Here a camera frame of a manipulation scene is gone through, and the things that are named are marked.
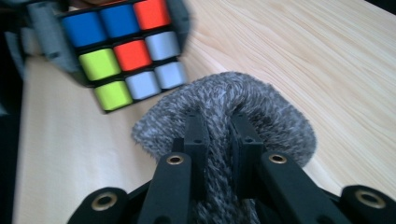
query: cube face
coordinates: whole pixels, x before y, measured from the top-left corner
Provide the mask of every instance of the cube face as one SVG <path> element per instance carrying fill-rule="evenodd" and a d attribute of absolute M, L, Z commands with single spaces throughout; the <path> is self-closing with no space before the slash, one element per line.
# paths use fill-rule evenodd
<path fill-rule="evenodd" d="M 186 83 L 166 0 L 116 1 L 60 20 L 106 113 Z"/>
<path fill-rule="evenodd" d="M 132 35 L 140 31 L 132 5 L 110 7 L 99 12 L 111 38 Z"/>
<path fill-rule="evenodd" d="M 122 71 L 132 71 L 151 64 L 144 40 L 136 40 L 114 48 Z"/>
<path fill-rule="evenodd" d="M 164 0 L 146 0 L 134 4 L 139 26 L 149 30 L 170 24 L 171 20 Z"/>
<path fill-rule="evenodd" d="M 153 72 L 143 72 L 125 79 L 132 97 L 143 100 L 161 92 Z"/>
<path fill-rule="evenodd" d="M 175 32 L 164 32 L 146 37 L 148 52 L 153 61 L 164 60 L 180 54 Z"/>
<path fill-rule="evenodd" d="M 169 90 L 187 82 L 183 64 L 180 62 L 167 63 L 155 68 L 155 74 L 162 89 Z"/>
<path fill-rule="evenodd" d="M 133 102 L 124 81 L 115 81 L 94 89 L 101 107 L 111 111 Z"/>
<path fill-rule="evenodd" d="M 112 49 L 99 49 L 78 57 L 82 68 L 91 81 L 111 77 L 120 72 Z"/>
<path fill-rule="evenodd" d="M 106 41 L 107 36 L 96 12 L 88 12 L 62 19 L 64 29 L 76 48 Z"/>

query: gray knit fabric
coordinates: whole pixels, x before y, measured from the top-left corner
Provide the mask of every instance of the gray knit fabric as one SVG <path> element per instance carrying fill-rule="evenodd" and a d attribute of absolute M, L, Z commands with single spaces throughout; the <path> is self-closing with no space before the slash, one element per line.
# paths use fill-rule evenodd
<path fill-rule="evenodd" d="M 266 149 L 281 151 L 304 166 L 316 148 L 312 127 L 270 84 L 245 74 L 226 72 L 180 88 L 150 109 L 133 127 L 135 141 L 158 160 L 184 137 L 188 110 L 199 110 L 210 135 L 207 200 L 192 208 L 196 223 L 259 223 L 251 200 L 238 200 L 231 187 L 230 133 L 234 112 L 247 115 Z"/>

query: metal grommet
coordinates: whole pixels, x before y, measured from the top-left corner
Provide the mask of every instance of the metal grommet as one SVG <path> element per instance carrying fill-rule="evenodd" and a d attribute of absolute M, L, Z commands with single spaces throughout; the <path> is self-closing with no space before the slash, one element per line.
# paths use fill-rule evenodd
<path fill-rule="evenodd" d="M 278 155 L 278 154 L 272 154 L 269 157 L 269 159 L 270 159 L 271 162 L 279 163 L 279 164 L 286 163 L 286 161 L 288 161 L 288 159 L 286 159 L 286 157 Z"/>
<path fill-rule="evenodd" d="M 91 207 L 95 211 L 105 211 L 117 202 L 117 195 L 113 192 L 105 192 L 99 194 L 93 200 Z"/>
<path fill-rule="evenodd" d="M 355 192 L 355 196 L 359 202 L 373 208 L 381 209 L 387 206 L 382 198 L 367 190 L 359 189 Z"/>
<path fill-rule="evenodd" d="M 179 165 L 184 161 L 183 157 L 181 156 L 170 156 L 166 159 L 166 162 L 168 162 L 171 165 Z"/>

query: table surface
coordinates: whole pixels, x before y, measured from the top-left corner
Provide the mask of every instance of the table surface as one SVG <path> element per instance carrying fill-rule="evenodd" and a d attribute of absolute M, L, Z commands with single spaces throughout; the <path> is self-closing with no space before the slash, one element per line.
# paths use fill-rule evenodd
<path fill-rule="evenodd" d="M 396 198 L 394 15 L 361 0 L 187 3 L 190 81 L 234 70 L 273 84 L 316 131 L 304 170 L 320 187 Z M 65 223 L 91 192 L 151 179 L 155 161 L 131 130 L 163 95 L 103 115 L 91 90 L 44 59 L 27 69 L 15 223 Z"/>

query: wooden table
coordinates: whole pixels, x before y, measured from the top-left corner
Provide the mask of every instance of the wooden table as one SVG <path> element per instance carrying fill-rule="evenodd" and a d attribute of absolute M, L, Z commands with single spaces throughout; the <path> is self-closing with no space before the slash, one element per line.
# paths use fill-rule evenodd
<path fill-rule="evenodd" d="M 339 194 L 363 184 L 396 198 L 396 17 L 361 0 L 198 1 L 182 62 L 190 81 L 240 71 L 272 83 L 311 121 L 304 168 Z M 103 115 L 91 90 L 28 62 L 15 223 L 65 223 L 85 196 L 131 191 L 154 160 L 131 128 L 162 95 Z"/>

